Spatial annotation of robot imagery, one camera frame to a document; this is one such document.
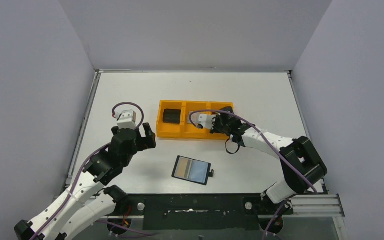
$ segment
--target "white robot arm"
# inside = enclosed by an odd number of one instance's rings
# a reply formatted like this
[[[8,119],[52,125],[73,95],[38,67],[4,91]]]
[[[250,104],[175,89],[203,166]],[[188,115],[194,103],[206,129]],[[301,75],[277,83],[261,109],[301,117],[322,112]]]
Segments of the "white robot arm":
[[[232,113],[231,107],[222,108],[221,111]],[[226,113],[199,114],[198,126],[209,129],[210,133],[222,133],[230,137],[239,147],[247,147],[260,150],[279,159],[279,152],[296,170],[298,170],[311,184],[315,184],[327,174],[327,169],[311,141],[301,136],[298,139],[278,136],[261,130],[268,143],[249,124],[242,123],[240,119]],[[309,186],[294,173],[291,168],[282,163],[284,178],[276,182],[261,194],[261,198],[267,198],[273,204],[279,204],[283,200],[295,194],[302,194]]]
[[[72,239],[97,219],[114,211],[127,195],[112,186],[104,190],[97,200],[82,208],[99,190],[123,172],[137,152],[156,147],[156,135],[149,123],[142,126],[145,137],[136,127],[133,110],[114,113],[117,126],[111,129],[111,143],[92,154],[81,167],[82,172],[48,208],[30,221],[21,220],[15,227],[19,240],[66,240]]]

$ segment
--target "orange tray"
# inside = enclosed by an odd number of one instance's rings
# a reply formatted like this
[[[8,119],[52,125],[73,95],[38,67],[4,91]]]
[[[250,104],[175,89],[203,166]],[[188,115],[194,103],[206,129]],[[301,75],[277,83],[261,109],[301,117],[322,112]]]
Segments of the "orange tray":
[[[172,139],[216,139],[227,140],[229,137],[221,133],[210,134],[209,129],[199,129],[188,123],[188,115],[191,111],[202,109],[219,110],[224,107],[232,107],[232,102],[218,101],[159,101],[158,118],[156,119],[156,135],[159,138]],[[180,110],[180,124],[163,122],[163,113],[166,109]]]

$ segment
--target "metal frame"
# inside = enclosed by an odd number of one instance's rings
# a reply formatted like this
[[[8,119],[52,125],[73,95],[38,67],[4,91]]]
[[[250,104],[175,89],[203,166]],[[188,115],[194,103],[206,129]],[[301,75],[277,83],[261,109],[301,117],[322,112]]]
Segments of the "metal frame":
[[[95,95],[97,93],[98,84],[101,79],[101,70],[97,70],[95,72],[95,77],[92,82],[92,87],[90,89],[89,98],[87,99],[87,106],[86,106],[86,112],[84,113],[84,118],[81,123],[80,132],[78,134],[77,143],[75,144],[75,149],[73,153],[73,157],[71,159],[70,169],[68,170],[68,177],[65,181],[66,187],[68,187],[71,184],[73,175],[74,175],[74,169],[77,163],[77,158],[79,157],[80,147],[82,146],[83,137],[85,136],[85,130],[86,126],[88,125],[89,116],[91,115],[92,105],[95,100]]]
[[[95,73],[93,84],[90,90],[86,112],[84,115],[83,122],[81,124],[78,140],[74,149],[73,157],[71,160],[70,169],[68,172],[68,177],[66,179],[66,186],[69,186],[74,175],[74,167],[77,162],[79,155],[80,147],[82,146],[83,137],[85,134],[86,126],[88,124],[89,116],[91,113],[92,105],[95,99],[95,95],[98,89],[99,81],[102,73],[261,73],[261,69],[248,69],[248,70],[226,70],[226,69],[217,69],[216,67],[200,68],[200,69],[191,69],[191,70],[140,70],[140,69],[100,69]],[[263,71],[265,73],[279,73],[279,71]],[[292,92],[295,98],[296,105],[298,107],[299,115],[304,126],[305,133],[309,139],[311,139],[306,120],[303,116],[300,103],[298,101],[296,90],[294,87],[294,81],[292,78],[292,71],[285,71],[289,78],[289,83],[292,88]],[[335,228],[340,240],[347,240],[347,230],[345,228],[345,223],[343,217],[345,217],[342,204],[339,199],[339,195],[298,195],[292,198],[292,206],[295,213],[293,215],[284,216],[286,218],[307,218],[307,217],[332,217],[335,224]],[[266,218],[266,215],[260,215],[261,218]],[[120,219],[122,216],[109,216],[106,219]],[[143,219],[143,216],[129,216],[128,219]]]
[[[342,217],[345,216],[344,209],[342,207],[341,199],[338,194],[321,194],[321,195],[297,195],[291,198],[293,214],[283,215],[283,218],[333,218],[335,222],[341,223],[341,227],[337,227],[337,231],[340,230],[341,234],[346,233],[344,221]],[[270,219],[273,215],[258,215],[261,219]],[[135,211],[126,219],[143,219],[144,216],[135,214]],[[114,215],[106,216],[103,219],[123,219],[123,216]]]

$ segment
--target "screw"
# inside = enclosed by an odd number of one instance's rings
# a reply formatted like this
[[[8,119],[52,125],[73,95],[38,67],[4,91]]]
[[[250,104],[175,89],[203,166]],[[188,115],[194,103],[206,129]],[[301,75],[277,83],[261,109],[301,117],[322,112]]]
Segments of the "screw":
[[[145,209],[145,204],[142,203],[142,202],[139,202],[139,203],[137,204],[137,210],[139,210],[139,211],[143,211],[144,209]]]
[[[250,202],[245,203],[245,209],[246,209],[246,210],[251,210],[251,209],[253,209],[253,204],[250,203]]]

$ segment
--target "white wall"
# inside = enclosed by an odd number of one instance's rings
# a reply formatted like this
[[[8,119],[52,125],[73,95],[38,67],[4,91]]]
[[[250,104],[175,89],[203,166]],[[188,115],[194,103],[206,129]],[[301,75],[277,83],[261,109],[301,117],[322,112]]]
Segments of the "white wall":
[[[291,70],[332,0],[60,0],[96,69]]]
[[[59,194],[93,77],[57,0],[0,0],[0,240]]]
[[[384,239],[384,1],[333,0],[293,70],[351,239]]]

